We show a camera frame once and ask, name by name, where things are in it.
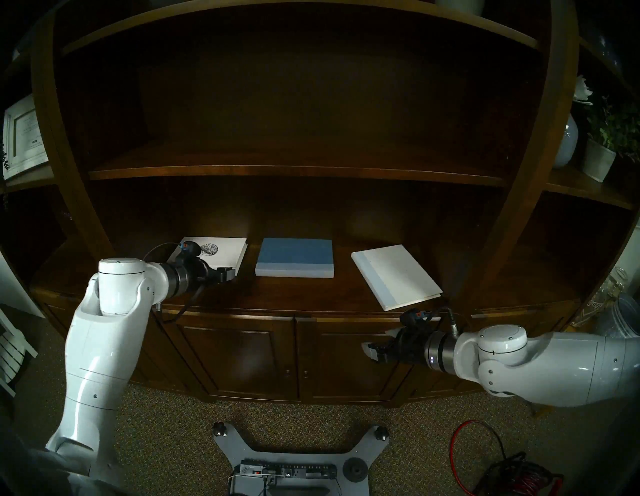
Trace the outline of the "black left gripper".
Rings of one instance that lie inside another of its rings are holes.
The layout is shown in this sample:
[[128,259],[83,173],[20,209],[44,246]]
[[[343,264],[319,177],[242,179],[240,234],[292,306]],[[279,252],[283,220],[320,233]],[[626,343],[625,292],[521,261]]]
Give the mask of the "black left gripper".
[[234,279],[235,274],[236,270],[233,267],[218,267],[215,271],[203,259],[191,259],[189,260],[189,290],[195,291],[201,286],[229,282]]

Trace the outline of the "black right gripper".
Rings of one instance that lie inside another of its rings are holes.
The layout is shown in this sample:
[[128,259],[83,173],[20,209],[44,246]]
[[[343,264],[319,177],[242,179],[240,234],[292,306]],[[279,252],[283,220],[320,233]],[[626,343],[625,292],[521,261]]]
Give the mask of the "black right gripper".
[[431,330],[426,328],[394,328],[387,331],[393,339],[388,344],[361,343],[365,355],[372,361],[395,361],[401,364],[427,364],[426,347]]

